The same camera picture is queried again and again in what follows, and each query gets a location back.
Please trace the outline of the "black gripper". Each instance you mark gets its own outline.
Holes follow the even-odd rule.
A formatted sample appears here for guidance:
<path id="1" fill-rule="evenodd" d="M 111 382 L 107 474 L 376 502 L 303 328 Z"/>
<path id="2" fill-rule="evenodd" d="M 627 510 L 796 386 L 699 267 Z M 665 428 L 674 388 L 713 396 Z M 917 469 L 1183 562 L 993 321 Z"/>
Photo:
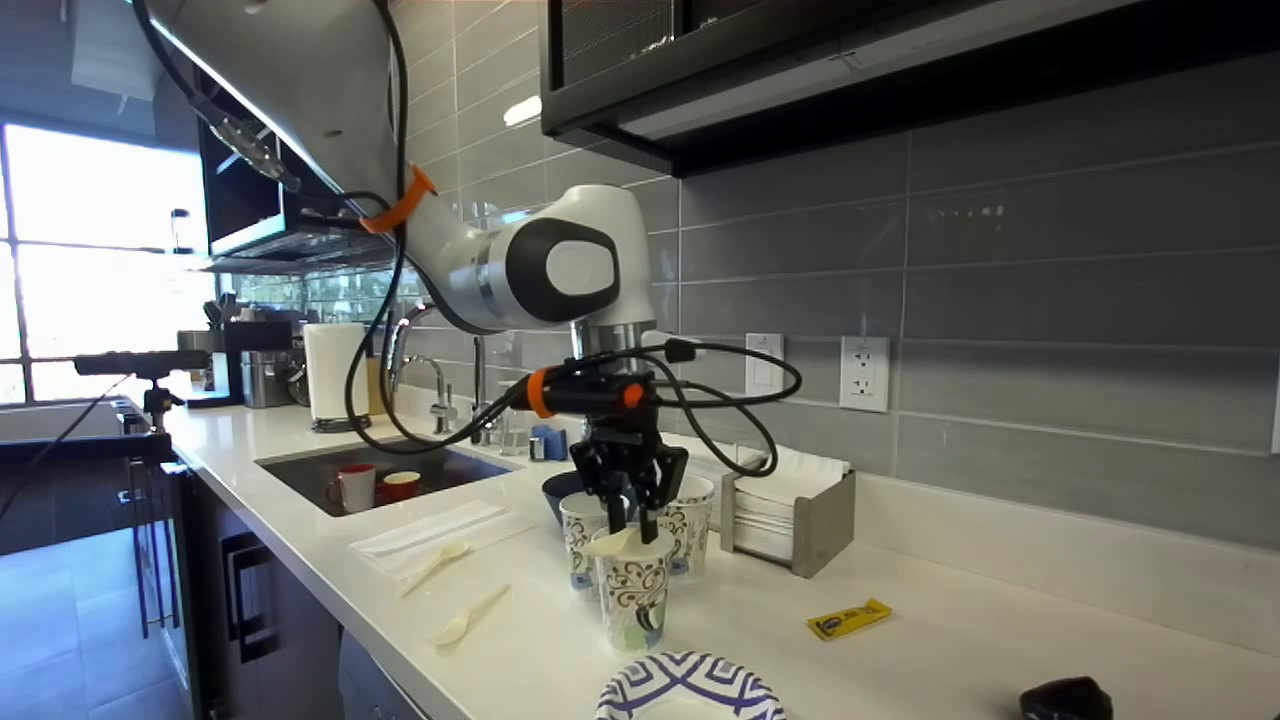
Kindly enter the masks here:
<path id="1" fill-rule="evenodd" d="M 588 436 L 571 449 L 571 463 L 604 503 L 610 533 L 624 533 L 638 515 L 639 546 L 651 546 L 661 538 L 655 515 L 678 502 L 690 463 L 684 449 L 661 440 L 655 394 L 648 386 L 604 386 L 588 394 L 579 417 Z"/>

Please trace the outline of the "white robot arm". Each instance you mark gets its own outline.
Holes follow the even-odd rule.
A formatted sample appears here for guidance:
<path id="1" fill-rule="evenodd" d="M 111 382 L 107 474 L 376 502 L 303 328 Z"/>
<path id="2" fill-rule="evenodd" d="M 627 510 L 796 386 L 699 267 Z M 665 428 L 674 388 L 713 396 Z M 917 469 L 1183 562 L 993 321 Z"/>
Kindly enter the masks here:
<path id="1" fill-rule="evenodd" d="M 571 413 L 579 483 L 610 530 L 655 538 L 684 451 L 655 428 L 639 363 L 655 326 L 648 228 L 633 193 L 571 184 L 525 221 L 484 221 L 412 164 L 409 51 L 389 0 L 132 0 L 141 29 L 193 61 L 259 122 L 376 239 L 398 239 L 429 300 L 466 332 L 570 326 L 565 363 L 529 371 L 501 406 Z"/>

